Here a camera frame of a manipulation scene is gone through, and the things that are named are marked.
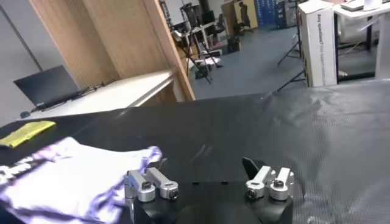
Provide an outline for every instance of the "bolt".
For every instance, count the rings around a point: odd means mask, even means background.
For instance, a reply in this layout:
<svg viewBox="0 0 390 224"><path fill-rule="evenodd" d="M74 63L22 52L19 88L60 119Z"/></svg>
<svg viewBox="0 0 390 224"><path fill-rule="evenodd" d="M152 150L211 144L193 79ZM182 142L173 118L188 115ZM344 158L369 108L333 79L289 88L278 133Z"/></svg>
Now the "bolt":
<svg viewBox="0 0 390 224"><path fill-rule="evenodd" d="M151 188L151 187L152 187L152 183L149 182L149 181L145 181L145 182L143 182L142 185L141 185L141 189L142 189L142 190L146 190L146 189L149 189L149 188Z"/></svg>
<svg viewBox="0 0 390 224"><path fill-rule="evenodd" d="M246 197L249 199L249 200L254 200L254 199L256 199L256 197L257 197L257 194L256 194L256 192L254 191L254 190L248 190L247 192L246 192Z"/></svg>
<svg viewBox="0 0 390 224"><path fill-rule="evenodd" d="M179 197L179 192L178 190L173 190L169 193L169 199L174 201Z"/></svg>
<svg viewBox="0 0 390 224"><path fill-rule="evenodd" d="M281 181L281 180L275 180L275 181L274 181L274 187L276 187L276 188L281 188L281 187L283 187L284 185L285 185L284 182Z"/></svg>

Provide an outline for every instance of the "wooden wall panel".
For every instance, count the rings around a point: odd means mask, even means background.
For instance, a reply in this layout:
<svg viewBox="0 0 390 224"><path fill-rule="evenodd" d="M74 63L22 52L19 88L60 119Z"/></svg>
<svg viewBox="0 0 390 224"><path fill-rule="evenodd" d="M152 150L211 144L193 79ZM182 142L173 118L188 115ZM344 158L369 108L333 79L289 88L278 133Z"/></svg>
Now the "wooden wall panel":
<svg viewBox="0 0 390 224"><path fill-rule="evenodd" d="M121 78L168 69L142 0L83 0Z"/></svg>
<svg viewBox="0 0 390 224"><path fill-rule="evenodd" d="M168 61L169 67L176 70L177 79L180 82L180 87L182 89L185 100L194 100L195 95L193 93L186 72L180 61L179 54L177 53L174 40L168 29L168 25L165 21L164 14L161 10L158 0L142 0L144 2L145 8L149 19L151 20L154 28L155 35L158 37L160 45L165 54L165 58Z"/></svg>
<svg viewBox="0 0 390 224"><path fill-rule="evenodd" d="M173 105L176 103L177 100L173 92L173 83L171 83L156 95L151 97L149 100L147 100L145 103L143 103L142 107L156 107L163 105Z"/></svg>
<svg viewBox="0 0 390 224"><path fill-rule="evenodd" d="M226 20L227 31L229 33L229 36L232 37L235 35L233 27L237 23L234 9L234 1L223 3L223 5L221 5L221 8L222 14L224 14Z"/></svg>
<svg viewBox="0 0 390 224"><path fill-rule="evenodd" d="M30 0L79 87L119 79L80 0Z"/></svg>

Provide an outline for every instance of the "cardboard box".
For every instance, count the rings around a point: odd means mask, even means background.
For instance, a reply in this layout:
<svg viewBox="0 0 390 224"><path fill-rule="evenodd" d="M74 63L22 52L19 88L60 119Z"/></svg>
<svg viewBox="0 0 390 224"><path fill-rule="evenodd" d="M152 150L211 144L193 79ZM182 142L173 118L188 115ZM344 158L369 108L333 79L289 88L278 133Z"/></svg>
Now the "cardboard box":
<svg viewBox="0 0 390 224"><path fill-rule="evenodd" d="M299 4L303 59L308 86L337 85L333 4Z"/></svg>

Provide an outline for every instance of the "office chair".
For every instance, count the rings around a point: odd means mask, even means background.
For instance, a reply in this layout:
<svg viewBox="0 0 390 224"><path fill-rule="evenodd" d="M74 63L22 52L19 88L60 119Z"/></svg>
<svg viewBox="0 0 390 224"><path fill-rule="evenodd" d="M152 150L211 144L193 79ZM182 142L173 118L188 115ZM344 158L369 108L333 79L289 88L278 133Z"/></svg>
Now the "office chair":
<svg viewBox="0 0 390 224"><path fill-rule="evenodd" d="M207 33L213 35L213 44L215 42L218 42L218 34L225 31L225 25L224 25L224 16L223 14L219 14L218 22L215 24L215 26L211 26L209 29L206 30Z"/></svg>

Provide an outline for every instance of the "black mat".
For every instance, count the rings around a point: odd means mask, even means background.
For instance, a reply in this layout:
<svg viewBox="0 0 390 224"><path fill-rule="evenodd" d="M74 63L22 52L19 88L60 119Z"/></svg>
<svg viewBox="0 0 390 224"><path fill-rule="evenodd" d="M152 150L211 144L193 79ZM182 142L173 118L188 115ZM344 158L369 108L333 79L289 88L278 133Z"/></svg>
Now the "black mat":
<svg viewBox="0 0 390 224"><path fill-rule="evenodd" d="M53 120L55 128L0 152L0 164L65 136L116 151L158 145L168 158L164 173L180 181L245 180L246 156L295 172L294 223L390 222L388 81Z"/></svg>

